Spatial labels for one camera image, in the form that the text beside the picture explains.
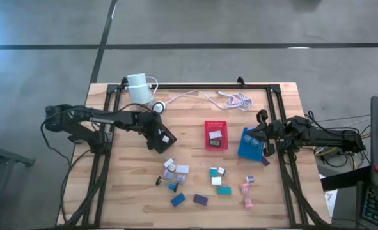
teal block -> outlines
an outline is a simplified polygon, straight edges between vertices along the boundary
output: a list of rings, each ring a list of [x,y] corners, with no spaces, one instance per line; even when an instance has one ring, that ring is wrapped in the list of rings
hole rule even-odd
[[[217,194],[219,195],[231,195],[232,188],[230,186],[218,186],[217,187]]]
[[[210,169],[210,176],[218,176],[217,168],[211,168]]]

red plastic basket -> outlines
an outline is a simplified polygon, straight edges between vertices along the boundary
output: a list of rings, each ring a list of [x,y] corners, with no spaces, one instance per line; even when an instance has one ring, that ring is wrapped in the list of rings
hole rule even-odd
[[[221,131],[220,138],[216,140],[221,141],[220,147],[211,146],[209,144],[210,137],[209,132]],[[228,149],[228,139],[227,139],[227,122],[225,121],[205,121],[204,122],[204,147],[206,150],[227,150]]]

gray floor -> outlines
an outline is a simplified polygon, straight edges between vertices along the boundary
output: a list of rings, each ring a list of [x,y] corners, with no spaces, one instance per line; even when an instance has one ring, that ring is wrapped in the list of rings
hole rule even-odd
[[[0,1],[0,45],[99,44],[109,4]],[[119,0],[108,39],[109,44],[306,42],[378,42],[378,1]],[[32,168],[16,167],[0,206],[0,229],[54,225],[67,166],[46,148],[39,126],[45,106],[84,103],[96,56],[97,50],[0,50],[0,147],[36,158]],[[233,82],[237,76],[297,82],[305,112],[339,118],[370,113],[370,97],[378,95],[378,48],[107,50],[97,81],[120,82],[136,72],[161,82]],[[66,135],[48,137],[72,154]],[[338,199],[337,207],[351,203]]]

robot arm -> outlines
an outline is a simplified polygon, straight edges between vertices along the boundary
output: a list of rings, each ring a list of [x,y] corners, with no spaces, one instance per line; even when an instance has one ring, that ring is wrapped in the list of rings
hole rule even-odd
[[[264,152],[266,156],[275,152],[273,144],[268,142],[269,139],[277,140],[284,152],[298,152],[302,146],[338,147],[343,151],[354,153],[365,150],[360,134],[348,128],[328,130],[313,126],[312,121],[300,116],[289,118],[284,123],[276,120],[270,124],[265,122],[267,118],[267,111],[261,110],[257,114],[257,121],[260,124],[246,132],[259,141],[267,142]]]
[[[83,105],[63,104],[48,106],[45,112],[46,129],[51,132],[67,132],[71,134],[68,139],[74,143],[78,140],[86,141],[93,153],[105,148],[106,134],[82,126],[82,121],[110,124],[122,130],[135,131],[147,139],[148,149],[155,149],[158,153],[164,152],[176,141],[176,137],[162,124],[160,114],[152,111],[104,112]]]

wooden tabletop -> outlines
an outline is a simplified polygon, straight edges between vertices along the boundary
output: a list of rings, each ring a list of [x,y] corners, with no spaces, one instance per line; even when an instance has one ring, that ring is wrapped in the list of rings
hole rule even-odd
[[[280,83],[287,117],[303,116],[296,83]],[[92,84],[86,101],[87,107],[103,109],[107,84]],[[186,89],[160,89],[156,100],[166,101]],[[239,90],[222,89],[227,94]],[[164,125],[177,138],[177,142],[163,154],[148,150],[146,139],[135,132],[116,129],[114,146],[101,227],[286,227],[287,210],[283,195],[280,169],[276,155],[268,158],[270,165],[264,167],[261,162],[239,158],[237,149],[242,129],[255,127],[256,113],[268,108],[267,96],[263,89],[240,89],[254,104],[246,112],[238,109],[220,110],[207,102],[203,95],[185,96],[168,104],[162,114]],[[215,89],[203,90],[209,97],[221,105],[226,98],[218,96]],[[129,95],[123,91],[120,107],[130,103]],[[207,151],[204,149],[204,122],[206,120],[227,121],[228,150]],[[85,144],[75,148],[74,158],[86,151]],[[324,192],[314,156],[310,150],[301,150],[297,154],[297,167],[303,194],[314,210],[329,222]],[[159,175],[163,174],[163,163],[173,158],[176,164],[189,165],[190,172],[186,181],[179,186],[175,194],[167,186],[155,186]],[[70,173],[65,190],[64,204],[68,217],[76,210],[86,195],[93,155],[88,153]],[[232,195],[217,195],[216,187],[210,184],[210,167],[224,167],[226,174],[223,183],[232,187]],[[247,210],[240,184],[245,176],[254,176],[250,198],[256,204]],[[186,200],[174,208],[170,200],[182,192]],[[207,206],[193,202],[195,194],[208,197]],[[294,210],[299,222],[297,202]]]

